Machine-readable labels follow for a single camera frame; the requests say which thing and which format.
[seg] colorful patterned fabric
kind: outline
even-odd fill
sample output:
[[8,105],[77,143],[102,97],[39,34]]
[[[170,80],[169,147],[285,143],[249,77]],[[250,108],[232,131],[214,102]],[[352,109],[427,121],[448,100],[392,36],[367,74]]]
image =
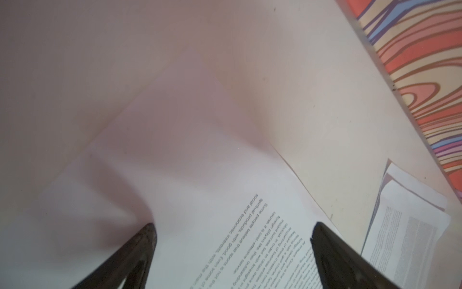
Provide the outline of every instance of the colorful patterned fabric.
[[347,1],[444,171],[462,191],[462,0]]

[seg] table surface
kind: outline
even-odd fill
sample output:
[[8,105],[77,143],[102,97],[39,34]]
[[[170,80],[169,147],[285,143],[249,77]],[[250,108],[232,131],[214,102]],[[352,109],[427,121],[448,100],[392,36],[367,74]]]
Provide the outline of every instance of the table surface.
[[387,160],[448,198],[429,288],[462,276],[462,206],[334,0],[6,1],[0,226],[187,47],[360,250]]

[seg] colorful swirl pattern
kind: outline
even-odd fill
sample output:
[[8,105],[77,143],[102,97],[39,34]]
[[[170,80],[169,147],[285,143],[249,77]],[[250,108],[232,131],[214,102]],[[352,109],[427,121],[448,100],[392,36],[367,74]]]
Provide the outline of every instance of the colorful swirl pattern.
[[462,197],[462,0],[347,0]]

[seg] white table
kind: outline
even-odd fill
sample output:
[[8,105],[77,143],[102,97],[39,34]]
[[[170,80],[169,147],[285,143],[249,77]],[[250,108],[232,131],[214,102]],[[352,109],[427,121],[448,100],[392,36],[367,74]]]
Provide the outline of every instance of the white table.
[[4,226],[186,47],[360,250],[387,159],[444,194],[429,288],[462,276],[462,206],[334,0],[11,1],[0,9]]

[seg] paper stack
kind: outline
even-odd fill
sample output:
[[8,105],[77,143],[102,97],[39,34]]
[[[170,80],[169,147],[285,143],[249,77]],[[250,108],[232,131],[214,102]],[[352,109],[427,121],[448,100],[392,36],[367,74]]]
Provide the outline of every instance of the paper stack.
[[446,198],[391,163],[361,256],[403,289],[424,288],[436,242],[450,222]]

